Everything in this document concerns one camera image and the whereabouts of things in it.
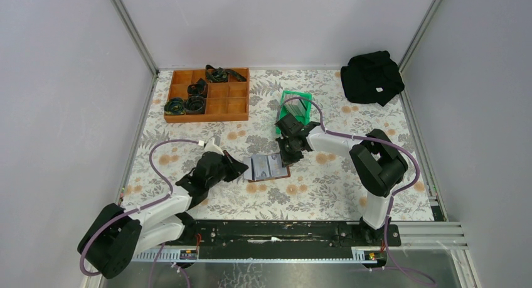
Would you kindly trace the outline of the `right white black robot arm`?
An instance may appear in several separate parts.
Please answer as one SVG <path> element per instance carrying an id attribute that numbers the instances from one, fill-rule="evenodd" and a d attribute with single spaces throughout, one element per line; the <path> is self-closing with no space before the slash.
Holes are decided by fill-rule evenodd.
<path id="1" fill-rule="evenodd" d="M 301 160 L 303 152 L 326 152 L 352 160 L 356 174 L 367 190 L 366 209 L 362 214 L 360 237 L 365 244 L 376 245 L 385 236 L 391 193 L 403 181 L 408 163 L 391 145 L 387 135 L 374 129 L 361 139 L 324 129 L 318 122 L 304 125 L 292 114 L 275 123 L 280 130 L 276 139 L 283 166 Z"/>

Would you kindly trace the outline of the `brown leather card holder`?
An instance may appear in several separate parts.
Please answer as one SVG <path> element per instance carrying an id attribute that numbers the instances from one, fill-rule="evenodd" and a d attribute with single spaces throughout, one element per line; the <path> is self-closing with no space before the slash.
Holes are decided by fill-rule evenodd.
<path id="1" fill-rule="evenodd" d="M 243 174 L 243 178 L 249 182 L 290 177 L 289 167 L 283 167 L 279 153 L 254 154 L 250 157 L 245 157 L 243 163 L 248 166 L 248 169 Z"/>

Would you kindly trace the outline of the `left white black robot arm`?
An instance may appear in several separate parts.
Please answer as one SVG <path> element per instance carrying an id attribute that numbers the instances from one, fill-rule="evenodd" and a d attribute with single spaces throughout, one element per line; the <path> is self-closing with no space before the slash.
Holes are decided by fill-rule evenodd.
<path id="1" fill-rule="evenodd" d="M 223 150 L 212 137 L 198 141 L 204 152 L 196 166 L 175 183 L 170 182 L 153 163 L 154 146 L 149 153 L 153 171 L 169 186 L 169 191 L 150 202 L 123 208 L 105 206 L 80 240 L 79 268 L 82 274 L 112 279 L 131 262 L 133 256 L 164 242 L 186 245 L 194 238 L 194 227 L 179 215 L 200 204 L 209 190 L 224 181 L 231 182 L 248 166 Z"/>

